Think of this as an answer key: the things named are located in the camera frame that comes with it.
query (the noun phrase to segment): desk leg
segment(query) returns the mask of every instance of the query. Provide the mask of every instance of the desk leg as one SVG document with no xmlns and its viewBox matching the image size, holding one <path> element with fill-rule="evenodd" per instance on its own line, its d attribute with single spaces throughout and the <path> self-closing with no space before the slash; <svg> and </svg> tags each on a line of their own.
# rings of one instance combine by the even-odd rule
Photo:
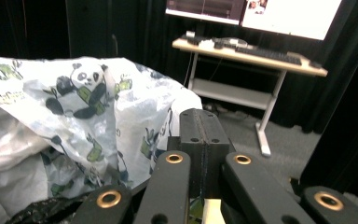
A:
<svg viewBox="0 0 358 224">
<path fill-rule="evenodd" d="M 187 88 L 189 90 L 193 90 L 193 81 L 194 81 L 194 76 L 196 74 L 196 67 L 197 67 L 197 61 L 198 60 L 199 60 L 199 54 L 194 53 L 193 64 L 191 66 L 190 79 L 188 80 L 188 85 L 187 85 Z"/>
<path fill-rule="evenodd" d="M 269 116 L 272 113 L 272 109 L 274 108 L 275 103 L 278 99 L 278 93 L 281 89 L 285 76 L 286 76 L 286 71 L 285 70 L 281 71 L 277 83 L 275 84 L 275 89 L 274 92 L 272 93 L 272 97 L 269 100 L 266 112 L 264 113 L 263 119 L 261 120 L 261 124 L 257 122 L 257 124 L 255 125 L 255 128 L 257 130 L 258 142 L 261 147 L 261 154 L 267 157 L 271 155 L 271 151 L 269 150 L 269 142 L 267 141 L 267 137 L 264 131 L 266 129 L 267 123 L 269 122 Z"/>
</svg>

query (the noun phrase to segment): desk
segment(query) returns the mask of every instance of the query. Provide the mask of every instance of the desk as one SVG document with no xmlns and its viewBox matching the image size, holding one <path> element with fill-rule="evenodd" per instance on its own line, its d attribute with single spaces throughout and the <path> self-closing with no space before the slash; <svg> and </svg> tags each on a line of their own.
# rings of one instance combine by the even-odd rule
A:
<svg viewBox="0 0 358 224">
<path fill-rule="evenodd" d="M 264 156 L 270 156 L 271 154 L 269 150 L 269 143 L 267 141 L 267 137 L 264 131 L 269 121 L 269 116 L 271 115 L 272 109 L 275 106 L 275 102 L 278 98 L 278 93 L 281 89 L 281 85 L 283 83 L 286 72 L 289 71 L 296 74 L 317 77 L 327 76 L 326 70 L 324 70 L 323 68 L 314 68 L 309 66 L 309 59 L 295 53 L 291 54 L 298 56 L 301 60 L 302 65 L 284 63 L 249 54 L 237 53 L 234 49 L 214 49 L 198 47 L 195 45 L 188 44 L 186 40 L 181 38 L 173 41 L 172 46 L 176 49 L 193 52 L 195 54 L 191 68 L 190 79 L 187 86 L 190 90 L 200 96 L 265 110 L 261 122 L 257 122 L 255 125 L 258 141 L 261 147 L 261 153 Z M 223 83 L 217 83 L 200 78 L 195 78 L 199 54 L 213 56 L 216 58 L 223 58 L 241 63 L 250 63 L 277 70 L 278 80 L 275 84 L 273 93 L 247 90 L 245 88 L 239 88 L 229 86 Z"/>
</svg>

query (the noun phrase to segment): computer monitor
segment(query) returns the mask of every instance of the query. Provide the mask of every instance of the computer monitor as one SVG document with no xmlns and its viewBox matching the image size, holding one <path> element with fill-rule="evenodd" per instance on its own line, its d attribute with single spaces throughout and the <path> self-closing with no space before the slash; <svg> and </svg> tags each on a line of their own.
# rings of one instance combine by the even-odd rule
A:
<svg viewBox="0 0 358 224">
<path fill-rule="evenodd" d="M 239 25 L 245 0 L 167 0 L 165 13 Z"/>
<path fill-rule="evenodd" d="M 341 0 L 247 0 L 241 26 L 324 40 Z"/>
</svg>

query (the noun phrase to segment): desk surface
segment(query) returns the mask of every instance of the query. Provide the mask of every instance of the desk surface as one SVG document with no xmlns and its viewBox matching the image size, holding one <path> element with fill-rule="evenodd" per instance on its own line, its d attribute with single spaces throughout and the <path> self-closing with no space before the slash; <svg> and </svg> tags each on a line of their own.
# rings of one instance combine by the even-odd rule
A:
<svg viewBox="0 0 358 224">
<path fill-rule="evenodd" d="M 318 77 L 326 77 L 327 71 L 323 68 L 314 68 L 309 66 L 310 60 L 306 57 L 291 53 L 300 58 L 302 65 L 292 64 L 292 63 L 284 63 L 281 61 L 276 61 L 268 58 L 257 57 L 250 54 L 238 53 L 235 52 L 234 49 L 214 49 L 214 48 L 203 48 L 198 47 L 195 45 L 188 44 L 184 39 L 176 39 L 173 41 L 172 46 L 176 49 L 181 49 L 184 51 L 192 51 L 197 52 L 204 55 L 219 57 L 230 59 L 233 61 L 239 61 L 243 63 L 252 63 L 261 66 L 266 66 L 274 69 L 286 70 L 288 72 L 299 73 L 303 75 L 311 75 L 311 76 L 318 76 Z"/>
</svg>

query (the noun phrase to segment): panda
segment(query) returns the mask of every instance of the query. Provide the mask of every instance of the panda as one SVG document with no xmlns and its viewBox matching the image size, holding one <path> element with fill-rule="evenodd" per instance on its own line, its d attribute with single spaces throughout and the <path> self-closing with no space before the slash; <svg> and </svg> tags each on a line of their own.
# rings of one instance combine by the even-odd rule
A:
<svg viewBox="0 0 358 224">
<path fill-rule="evenodd" d="M 107 66 L 74 63 L 73 69 L 69 77 L 58 77 L 55 88 L 47 91 L 54 97 L 46 100 L 46 108 L 55 115 L 76 119 L 100 116 L 108 106 L 109 99 L 103 75 Z"/>
</svg>

